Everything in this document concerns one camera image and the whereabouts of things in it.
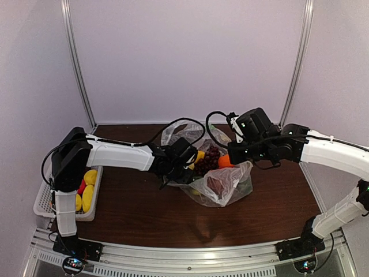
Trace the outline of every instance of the lemon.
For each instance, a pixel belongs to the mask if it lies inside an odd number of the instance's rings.
[[[79,194],[76,194],[76,212],[82,208],[82,198]]]
[[[90,210],[94,188],[95,187],[93,185],[88,185],[83,191],[82,208],[84,212],[88,212]]]
[[[191,190],[191,193],[192,193],[193,195],[200,195],[200,194],[201,194],[198,190],[195,190],[195,189],[192,189],[192,190]]]
[[[203,159],[205,157],[205,152],[204,151],[197,151],[197,158],[195,163],[197,163],[200,159]]]
[[[96,169],[91,169],[89,171],[86,172],[85,176],[83,177],[83,180],[85,180],[86,185],[95,185],[96,182],[96,177],[97,177],[97,170]]]

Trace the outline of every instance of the robotic arm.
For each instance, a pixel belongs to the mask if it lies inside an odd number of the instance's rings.
[[[361,178],[350,194],[327,212],[309,219],[299,239],[276,245],[280,260],[312,254],[324,249],[323,239],[331,232],[369,211],[369,148],[324,136],[309,128],[289,124],[283,128],[272,124],[263,109],[256,108],[238,116],[227,115],[236,133],[228,145],[231,163],[269,160],[272,167],[283,159],[318,163],[349,172]],[[59,236],[54,250],[79,255],[80,249],[90,260],[99,260],[101,245],[78,239],[75,200],[86,166],[128,167],[150,171],[158,177],[188,184],[193,180],[187,166],[197,150],[185,138],[172,145],[130,144],[85,134],[74,128],[52,155],[52,186]]]
[[[185,138],[172,145],[134,144],[99,138],[76,127],[53,152],[53,204],[58,236],[54,250],[76,257],[87,256],[98,261],[101,244],[78,239],[76,226],[76,194],[86,167],[114,166],[149,171],[163,180],[189,184],[193,171],[187,166],[197,157],[197,149]]]
[[[276,245],[280,260],[324,248],[325,237],[369,212],[369,148],[325,136],[301,125],[289,124],[280,129],[261,108],[241,116],[232,113],[228,122],[236,132],[236,141],[228,144],[233,164],[269,160],[273,168],[280,165],[281,159],[287,159],[329,166],[361,178],[347,197],[327,212],[309,219],[299,239]]]

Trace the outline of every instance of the plastic basket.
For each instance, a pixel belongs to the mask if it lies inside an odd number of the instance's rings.
[[[101,177],[103,176],[103,167],[92,167],[92,169],[97,170],[97,177],[95,182],[95,189],[93,190],[91,207],[90,210],[86,213],[84,213],[83,211],[76,212],[76,221],[93,221],[93,219],[95,218],[97,196],[99,195]],[[51,166],[48,168],[46,176],[51,176]],[[34,213],[46,218],[54,218],[55,215],[50,207],[50,202],[50,187],[43,181],[37,194],[36,201],[33,205]]]

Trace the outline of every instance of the wooden table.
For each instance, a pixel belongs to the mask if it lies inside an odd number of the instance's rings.
[[[147,141],[162,125],[99,126],[96,135]],[[225,208],[206,208],[179,188],[158,190],[154,174],[105,167],[96,216],[78,222],[81,238],[137,246],[199,248],[297,237],[319,208],[298,164],[251,171],[254,191]]]

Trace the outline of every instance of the clear plastic bag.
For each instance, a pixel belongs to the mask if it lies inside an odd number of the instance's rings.
[[[184,129],[176,132],[177,128],[186,124]],[[221,130],[210,127],[212,134],[222,144],[227,144],[231,139]],[[202,128],[189,121],[179,121],[166,128],[161,135],[162,145],[171,145],[180,137],[185,137],[190,143],[202,134]],[[205,134],[194,146],[199,151],[206,152],[210,146],[216,146],[209,134]],[[227,154],[224,148],[219,149],[222,155]],[[194,182],[184,185],[170,182],[170,186],[180,187],[188,196],[197,203],[207,207],[225,207],[250,194],[253,191],[250,171],[253,165],[244,162],[235,167],[210,170],[205,176],[198,177]]]

